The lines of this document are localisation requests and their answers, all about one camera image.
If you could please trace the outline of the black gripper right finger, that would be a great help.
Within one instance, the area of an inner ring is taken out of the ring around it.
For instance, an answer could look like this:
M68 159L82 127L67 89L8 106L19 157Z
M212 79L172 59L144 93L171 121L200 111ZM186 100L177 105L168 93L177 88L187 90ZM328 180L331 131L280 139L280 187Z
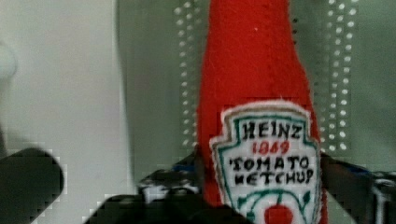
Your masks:
M323 187L357 224L396 224L395 172L372 172L322 153Z

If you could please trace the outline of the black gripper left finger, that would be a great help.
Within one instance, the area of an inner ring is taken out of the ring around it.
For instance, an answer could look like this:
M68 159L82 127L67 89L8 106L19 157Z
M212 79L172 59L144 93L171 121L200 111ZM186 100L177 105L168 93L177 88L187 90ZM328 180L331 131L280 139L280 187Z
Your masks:
M252 224L228 205L203 199L204 167L197 153L146 176L135 195L105 200L83 224Z

